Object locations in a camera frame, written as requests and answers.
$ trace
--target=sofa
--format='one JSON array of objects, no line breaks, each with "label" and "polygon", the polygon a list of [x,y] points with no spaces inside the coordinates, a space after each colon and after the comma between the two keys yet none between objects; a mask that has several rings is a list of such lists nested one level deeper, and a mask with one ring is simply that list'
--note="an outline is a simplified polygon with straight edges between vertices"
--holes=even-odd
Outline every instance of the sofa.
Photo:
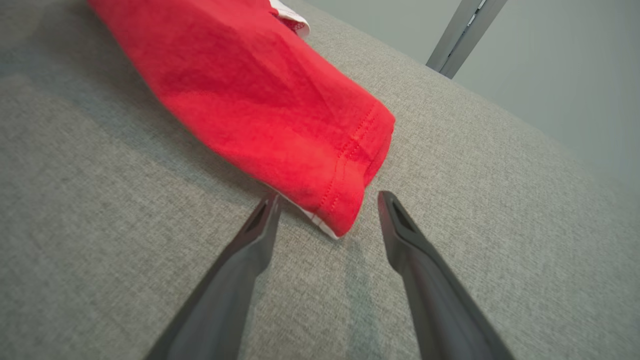
[{"label": "sofa", "polygon": [[[353,228],[285,207],[240,359],[419,359],[390,190],[517,359],[640,358],[640,197],[304,3],[307,42],[396,116]],[[166,111],[82,0],[0,6],[0,359],[142,359],[267,186]]]}]

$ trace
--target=metal frame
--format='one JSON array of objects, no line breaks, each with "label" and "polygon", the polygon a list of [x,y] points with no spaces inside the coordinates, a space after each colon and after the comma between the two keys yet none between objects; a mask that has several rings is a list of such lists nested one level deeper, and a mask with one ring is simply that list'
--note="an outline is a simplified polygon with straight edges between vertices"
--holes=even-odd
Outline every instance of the metal frame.
[{"label": "metal frame", "polygon": [[462,0],[431,53],[427,66],[452,79],[506,2]]}]

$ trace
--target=gray wall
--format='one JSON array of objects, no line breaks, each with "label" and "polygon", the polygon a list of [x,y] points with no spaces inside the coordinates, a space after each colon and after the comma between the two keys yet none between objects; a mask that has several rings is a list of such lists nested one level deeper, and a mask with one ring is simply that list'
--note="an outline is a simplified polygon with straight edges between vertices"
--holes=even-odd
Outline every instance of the gray wall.
[{"label": "gray wall", "polygon": [[508,0],[454,81],[640,192],[640,0]]},{"label": "gray wall", "polygon": [[427,63],[460,0],[306,0],[316,8]]}]

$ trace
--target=couch cushion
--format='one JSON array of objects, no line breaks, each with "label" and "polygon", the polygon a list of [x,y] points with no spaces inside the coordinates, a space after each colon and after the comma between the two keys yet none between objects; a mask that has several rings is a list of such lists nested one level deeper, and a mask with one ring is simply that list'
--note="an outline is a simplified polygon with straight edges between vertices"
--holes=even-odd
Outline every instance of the couch cushion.
[{"label": "couch cushion", "polygon": [[[268,189],[163,109],[82,1],[5,3],[0,357],[142,358]],[[496,105],[287,4],[397,124],[347,236],[283,214],[241,358],[419,357],[378,190],[400,198],[517,358],[637,358],[640,200]]]}]

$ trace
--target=folded shirt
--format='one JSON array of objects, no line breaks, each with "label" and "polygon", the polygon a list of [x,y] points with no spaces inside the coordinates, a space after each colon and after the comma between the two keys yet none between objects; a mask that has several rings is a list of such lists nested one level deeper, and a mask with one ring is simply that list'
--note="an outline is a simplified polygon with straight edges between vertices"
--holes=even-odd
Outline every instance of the folded shirt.
[{"label": "folded shirt", "polygon": [[283,25],[280,9],[269,0],[89,3],[200,141],[329,235],[349,231],[394,117]]}]

